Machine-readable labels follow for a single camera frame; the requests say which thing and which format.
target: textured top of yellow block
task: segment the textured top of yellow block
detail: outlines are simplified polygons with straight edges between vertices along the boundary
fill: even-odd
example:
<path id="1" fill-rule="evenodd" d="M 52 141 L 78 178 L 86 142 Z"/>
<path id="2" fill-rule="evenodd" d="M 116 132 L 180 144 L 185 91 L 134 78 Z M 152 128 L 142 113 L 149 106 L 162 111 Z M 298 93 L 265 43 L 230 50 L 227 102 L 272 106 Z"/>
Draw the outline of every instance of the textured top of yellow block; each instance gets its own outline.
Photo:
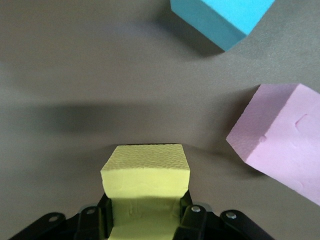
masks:
<path id="1" fill-rule="evenodd" d="M 181 144 L 117 146 L 102 172 L 120 169 L 190 170 Z"/>

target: blue block side face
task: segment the blue block side face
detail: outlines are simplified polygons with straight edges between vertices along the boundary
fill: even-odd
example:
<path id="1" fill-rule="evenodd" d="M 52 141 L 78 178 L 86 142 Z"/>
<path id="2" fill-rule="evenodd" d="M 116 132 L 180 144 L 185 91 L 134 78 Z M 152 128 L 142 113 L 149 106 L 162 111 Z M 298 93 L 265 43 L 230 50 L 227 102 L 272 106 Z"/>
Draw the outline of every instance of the blue block side face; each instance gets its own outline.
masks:
<path id="1" fill-rule="evenodd" d="M 201 0 L 170 2 L 173 12 L 224 51 L 228 51 L 247 36 Z"/>
<path id="2" fill-rule="evenodd" d="M 275 0 L 199 0 L 249 35 Z"/>

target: yellow block front face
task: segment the yellow block front face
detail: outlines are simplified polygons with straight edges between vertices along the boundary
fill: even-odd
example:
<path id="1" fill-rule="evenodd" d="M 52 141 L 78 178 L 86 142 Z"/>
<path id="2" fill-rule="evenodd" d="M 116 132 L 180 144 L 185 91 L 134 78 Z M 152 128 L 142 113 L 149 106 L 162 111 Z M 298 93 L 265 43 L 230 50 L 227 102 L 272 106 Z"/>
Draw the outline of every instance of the yellow block front face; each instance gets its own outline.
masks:
<path id="1" fill-rule="evenodd" d="M 171 240 L 190 169 L 181 144 L 118 146 L 101 170 L 112 200 L 110 240 Z"/>

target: foam block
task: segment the foam block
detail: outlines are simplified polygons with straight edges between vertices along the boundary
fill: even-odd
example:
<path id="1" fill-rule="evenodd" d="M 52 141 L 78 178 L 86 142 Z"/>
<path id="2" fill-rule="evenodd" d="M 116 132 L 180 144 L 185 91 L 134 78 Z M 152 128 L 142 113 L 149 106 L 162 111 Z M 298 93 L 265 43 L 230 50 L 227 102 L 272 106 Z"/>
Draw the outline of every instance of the foam block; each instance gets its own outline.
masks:
<path id="1" fill-rule="evenodd" d="M 170 0 L 171 9 L 227 51 L 248 36 L 275 0 Z"/>
<path id="2" fill-rule="evenodd" d="M 253 168 L 320 206 L 320 94 L 262 84 L 227 136 Z"/>
<path id="3" fill-rule="evenodd" d="M 190 169 L 181 144 L 118 146 L 101 170 L 112 200 L 110 240 L 171 240 Z"/>

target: metal bolt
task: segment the metal bolt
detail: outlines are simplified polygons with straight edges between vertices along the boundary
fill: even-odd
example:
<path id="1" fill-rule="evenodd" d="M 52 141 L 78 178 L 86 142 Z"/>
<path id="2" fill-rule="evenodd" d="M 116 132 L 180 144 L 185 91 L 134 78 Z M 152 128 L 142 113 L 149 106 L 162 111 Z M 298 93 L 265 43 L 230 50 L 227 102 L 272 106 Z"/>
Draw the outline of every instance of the metal bolt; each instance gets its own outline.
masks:
<path id="1" fill-rule="evenodd" d="M 201 212 L 201 209 L 200 209 L 200 207 L 198 207 L 198 206 L 192 206 L 192 207 L 191 207 L 191 210 L 192 210 L 193 212 L 195 212 L 195 213 Z"/>
<path id="2" fill-rule="evenodd" d="M 233 213 L 232 211 L 228 211 L 225 215 L 229 219 L 236 219 L 237 218 L 237 215 L 235 213 Z"/>
<path id="3" fill-rule="evenodd" d="M 59 216 L 58 216 L 58 215 L 56 215 L 56 216 L 52 216 L 52 217 L 50 217 L 50 218 L 49 218 L 49 222 L 50 222 L 50 223 L 55 222 L 55 221 L 57 221 L 57 220 L 58 220 L 58 218 L 59 218 Z"/>
<path id="4" fill-rule="evenodd" d="M 96 210 L 94 208 L 90 208 L 88 211 L 86 211 L 86 214 L 93 214 Z"/>

